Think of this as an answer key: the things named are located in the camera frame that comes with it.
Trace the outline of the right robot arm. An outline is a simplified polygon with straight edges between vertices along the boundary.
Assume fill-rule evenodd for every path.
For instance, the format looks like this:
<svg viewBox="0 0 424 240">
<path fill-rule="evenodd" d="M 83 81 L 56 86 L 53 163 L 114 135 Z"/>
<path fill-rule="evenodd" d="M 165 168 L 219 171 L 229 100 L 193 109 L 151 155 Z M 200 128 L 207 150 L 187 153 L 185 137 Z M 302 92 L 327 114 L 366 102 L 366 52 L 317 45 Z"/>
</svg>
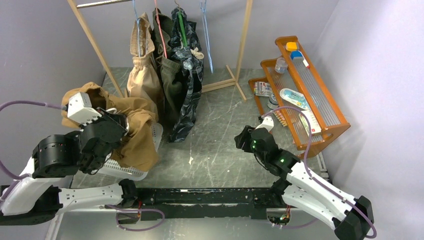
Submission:
<svg viewBox="0 0 424 240">
<path fill-rule="evenodd" d="M 346 193 L 310 170 L 293 153 L 280 148 L 269 131 L 245 126 L 234 137 L 235 146 L 252 153 L 262 166 L 279 179 L 270 188 L 270 202 L 305 211 L 334 231 L 340 240 L 370 238 L 374 215 L 365 196 Z"/>
</svg>

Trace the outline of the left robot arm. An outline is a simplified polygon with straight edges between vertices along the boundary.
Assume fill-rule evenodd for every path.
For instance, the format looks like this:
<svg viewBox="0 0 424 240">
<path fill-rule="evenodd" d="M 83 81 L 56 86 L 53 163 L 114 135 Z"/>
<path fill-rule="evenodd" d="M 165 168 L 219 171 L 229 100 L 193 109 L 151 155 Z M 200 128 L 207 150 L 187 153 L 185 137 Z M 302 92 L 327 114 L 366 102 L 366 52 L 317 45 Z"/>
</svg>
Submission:
<svg viewBox="0 0 424 240">
<path fill-rule="evenodd" d="M 81 130 L 53 134 L 39 142 L 22 174 L 0 198 L 2 226 L 32 226 L 65 212 L 99 205 L 134 207 L 139 200 L 135 183 L 123 179 L 103 187 L 68 189 L 56 183 L 78 172 L 95 174 L 107 156 L 120 147 L 128 132 L 125 115 L 95 110 L 97 117 Z"/>
</svg>

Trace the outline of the light blue wire hanger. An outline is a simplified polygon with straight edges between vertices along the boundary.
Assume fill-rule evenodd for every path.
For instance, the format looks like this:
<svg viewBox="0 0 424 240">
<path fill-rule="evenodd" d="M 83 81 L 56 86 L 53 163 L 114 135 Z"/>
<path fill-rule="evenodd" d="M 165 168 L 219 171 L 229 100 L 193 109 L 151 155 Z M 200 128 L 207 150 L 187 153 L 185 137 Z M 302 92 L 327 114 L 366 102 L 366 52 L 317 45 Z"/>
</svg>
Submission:
<svg viewBox="0 0 424 240">
<path fill-rule="evenodd" d="M 200 6 L 201 16 L 202 16 L 202 25 L 203 25 L 203 33 L 205 38 L 207 58 L 209 62 L 210 72 L 213 74 L 214 66 L 213 66 L 213 60 L 211 56 L 210 36 L 209 36 L 208 21 L 207 21 L 207 0 L 201 0 L 199 2 L 199 6 Z"/>
</svg>

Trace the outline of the brown shorts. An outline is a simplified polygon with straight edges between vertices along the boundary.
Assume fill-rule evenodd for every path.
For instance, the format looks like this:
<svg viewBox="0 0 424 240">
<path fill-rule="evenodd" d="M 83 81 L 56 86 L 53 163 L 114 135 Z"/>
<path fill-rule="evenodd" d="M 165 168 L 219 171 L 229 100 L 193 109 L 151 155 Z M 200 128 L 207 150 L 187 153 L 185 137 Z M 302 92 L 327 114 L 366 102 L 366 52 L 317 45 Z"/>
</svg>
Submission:
<svg viewBox="0 0 424 240">
<path fill-rule="evenodd" d="M 74 88 L 65 93 L 62 105 L 69 103 L 70 97 L 78 92 L 87 93 L 94 108 L 104 110 L 115 108 L 127 117 L 129 131 L 122 138 L 121 146 L 114 150 L 111 159 L 118 162 L 122 168 L 133 167 L 142 172 L 148 172 L 159 160 L 156 151 L 151 126 L 158 116 L 150 111 L 150 101 L 141 97 L 118 97 L 108 93 L 94 82 L 88 82 L 82 87 Z"/>
</svg>

